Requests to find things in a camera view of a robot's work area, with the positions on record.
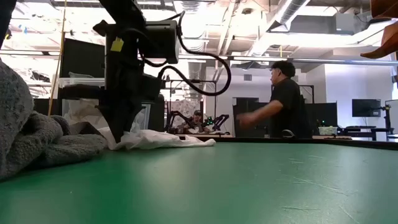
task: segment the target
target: white wall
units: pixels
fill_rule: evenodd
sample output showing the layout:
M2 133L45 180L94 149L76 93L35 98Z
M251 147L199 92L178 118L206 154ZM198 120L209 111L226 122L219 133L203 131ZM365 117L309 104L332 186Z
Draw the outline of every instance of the white wall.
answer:
M394 87L392 90L392 99L398 100L398 85L397 85L397 83L394 84Z
M320 65L309 71L306 75L306 82L308 85L314 86L315 103L326 103L325 65Z
M353 118L352 99L380 99L382 105L386 100L391 100L392 82L389 67L325 65L325 77L326 101L337 102L340 126L385 127L384 112L380 118L366 118L366 121L364 118ZM379 133L377 139L384 140L385 134Z

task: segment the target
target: green tabletop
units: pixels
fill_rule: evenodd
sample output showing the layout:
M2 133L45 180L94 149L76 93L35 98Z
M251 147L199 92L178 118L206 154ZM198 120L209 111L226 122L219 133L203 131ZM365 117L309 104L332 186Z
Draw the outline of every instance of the green tabletop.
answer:
M398 223L398 151L218 143L108 152L0 183L0 223Z

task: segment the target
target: person sitting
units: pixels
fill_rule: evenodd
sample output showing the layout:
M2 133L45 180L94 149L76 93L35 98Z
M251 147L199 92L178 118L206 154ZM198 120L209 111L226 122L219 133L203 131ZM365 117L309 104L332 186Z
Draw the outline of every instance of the person sitting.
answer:
M201 118L202 118L202 112L200 110L196 110L193 113L193 116L190 117L188 120L191 124L193 124L193 127L195 129L198 128L198 133L206 133L206 134L210 133L210 129L202 127ZM189 131L189 129L191 129L191 127L187 123L182 123L178 125L179 134L195 134Z

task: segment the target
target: black panel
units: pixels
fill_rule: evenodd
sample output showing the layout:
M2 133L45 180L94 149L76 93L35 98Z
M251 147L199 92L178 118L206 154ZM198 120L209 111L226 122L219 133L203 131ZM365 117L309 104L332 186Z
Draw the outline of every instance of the black panel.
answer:
M33 101L34 101L33 110L35 110L41 114L48 115L49 104L50 104L49 99L33 99ZM57 100L53 99L51 115L60 115L60 113L58 111L57 103L58 103Z
M69 78L69 72L104 78L105 47L73 39L65 39L60 78Z
M375 117L381 116L381 100L354 100L353 117Z
M268 134L268 119L261 121L254 128L245 130L240 128L239 121L236 119L238 114L255 111L266 104L268 103L258 103L258 98L237 98L236 105L233 106L236 138L264 138Z
M325 126L337 127L337 103L309 103L305 105L311 127L317 127L317 121Z
M156 102L151 103L148 129L163 132L164 131L164 97L159 95Z

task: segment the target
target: man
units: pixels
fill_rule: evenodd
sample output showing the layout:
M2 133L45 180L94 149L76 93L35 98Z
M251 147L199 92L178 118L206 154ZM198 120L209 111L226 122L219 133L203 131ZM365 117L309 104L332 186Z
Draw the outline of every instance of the man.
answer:
M189 121L194 125L195 128L198 128L199 133L210 133L210 130L206 127L201 126L201 111L196 110L193 112L193 116L189 118ZM189 131L191 127L187 123L182 123L181 125L178 126L178 133L180 134L193 134Z
M279 61L271 67L274 85L270 102L254 112L238 115L242 128L251 128L258 122L270 119L270 137L281 138L284 130L290 130L296 138L311 138L312 131L305 111L304 98L299 85L291 80L295 75L292 63Z

